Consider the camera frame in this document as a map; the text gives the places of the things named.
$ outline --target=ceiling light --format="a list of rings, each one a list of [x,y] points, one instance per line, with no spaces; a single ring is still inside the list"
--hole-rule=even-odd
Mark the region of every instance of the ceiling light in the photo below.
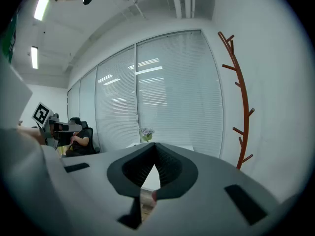
[[[117,99],[112,99],[112,101],[126,101],[126,98],[117,98]]]
[[[38,51],[37,47],[35,47],[35,46],[31,47],[31,63],[32,63],[34,69],[38,69],[38,66],[37,66],[37,51]]]
[[[141,73],[152,72],[152,71],[156,71],[156,70],[161,70],[161,69],[163,69],[163,67],[161,67],[161,66],[154,67],[154,68],[149,68],[149,69],[146,69],[146,70],[135,72],[135,75],[138,75],[138,74],[141,74]]]
[[[155,63],[155,62],[159,62],[159,59],[151,59],[151,60],[147,60],[144,62],[140,62],[140,63],[138,63],[138,66],[148,65],[148,64]],[[130,70],[132,70],[132,69],[134,69],[134,65],[128,66],[128,68]]]
[[[104,85],[106,86],[106,85],[112,84],[112,83],[114,83],[114,82],[116,82],[116,81],[119,81],[119,80],[120,80],[120,79],[114,79],[114,80],[112,80],[112,81],[106,82]]]
[[[102,82],[102,81],[104,81],[104,80],[107,80],[107,79],[109,79],[109,78],[112,77],[112,76],[113,76],[113,75],[108,74],[108,75],[105,76],[104,78],[99,79],[99,80],[98,80],[98,83],[100,83],[100,82]]]
[[[148,60],[148,61],[145,61],[145,62],[138,63],[138,66],[148,65],[148,64],[155,63],[155,62],[159,62],[159,60],[158,59]]]
[[[164,78],[160,77],[160,78],[150,78],[150,79],[146,79],[146,80],[139,80],[140,83],[147,83],[147,82],[151,82],[151,81],[163,81]]]
[[[38,0],[34,17],[42,21],[49,0]]]

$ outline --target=white table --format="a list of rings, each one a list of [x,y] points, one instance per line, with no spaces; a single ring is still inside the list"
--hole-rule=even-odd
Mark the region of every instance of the white table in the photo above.
[[[132,146],[138,145],[138,144],[140,144],[140,143],[132,143],[128,147],[132,147]],[[176,145],[176,146],[194,151],[193,147],[191,145]],[[159,182],[158,170],[157,170],[155,165],[153,165],[153,168],[151,169],[149,175],[147,176],[147,179],[144,181],[141,188],[149,190],[149,191],[154,191],[154,190],[158,190],[161,188],[161,185]]]

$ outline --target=glass wall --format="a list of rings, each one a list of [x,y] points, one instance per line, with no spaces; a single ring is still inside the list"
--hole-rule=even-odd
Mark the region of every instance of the glass wall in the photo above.
[[[200,31],[153,38],[137,45],[140,127],[153,142],[192,146],[218,157],[223,111],[220,83]]]
[[[219,157],[221,88],[201,31],[163,35],[135,46],[81,79],[79,117],[95,125],[102,152],[139,143],[139,128],[146,127],[155,130],[153,142],[192,146]],[[68,94],[69,118],[76,114],[71,98],[76,97],[78,83]]]
[[[139,143],[134,47],[97,67],[95,109],[101,149],[113,151]]]
[[[95,120],[95,79],[96,67],[81,79],[79,114],[81,121],[86,121],[88,126],[93,129],[94,147],[99,147]]]

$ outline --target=white wall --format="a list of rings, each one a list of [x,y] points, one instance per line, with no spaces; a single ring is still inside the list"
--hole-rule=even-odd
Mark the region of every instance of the white wall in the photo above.
[[[227,38],[235,35],[235,55],[255,108],[246,153],[253,158],[242,171],[283,201],[299,190],[314,156],[312,47],[283,0],[216,0],[213,23]],[[230,58],[224,63],[232,65]],[[238,90],[234,72],[222,69]],[[240,145],[232,126],[243,129],[242,102],[226,100],[225,109],[226,123],[233,125],[226,127],[222,159],[235,165]]]
[[[27,86],[33,92],[33,94],[21,115],[20,120],[23,121],[22,126],[24,127],[37,126],[36,122],[32,119],[32,115],[39,102],[42,102],[54,113],[58,113],[59,120],[61,122],[68,122],[67,89],[44,87],[37,85]]]
[[[29,85],[56,87],[66,89],[69,83],[69,72],[64,72],[61,67],[42,65],[33,69],[32,64],[18,63],[13,55],[12,66]]]
[[[279,201],[299,190],[313,156],[314,62],[303,30],[281,0],[215,0],[212,22],[181,19],[174,11],[145,11],[109,30],[73,68],[69,87],[107,57],[135,42],[181,30],[201,29],[219,71],[223,93],[224,134],[221,158],[236,166],[240,144],[232,127],[243,129],[243,104],[236,73],[218,31],[232,34],[235,54],[247,86],[250,119],[242,171],[268,188]]]

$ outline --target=office chair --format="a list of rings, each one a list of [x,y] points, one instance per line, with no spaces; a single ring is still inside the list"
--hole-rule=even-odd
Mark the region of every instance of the office chair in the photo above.
[[[91,138],[91,142],[89,143],[90,145],[90,151],[92,151],[92,154],[98,154],[100,152],[100,148],[99,147],[95,147],[93,146],[93,129],[89,128],[88,123],[86,121],[82,121],[81,122],[81,126],[83,130],[87,130],[89,132],[90,138]]]

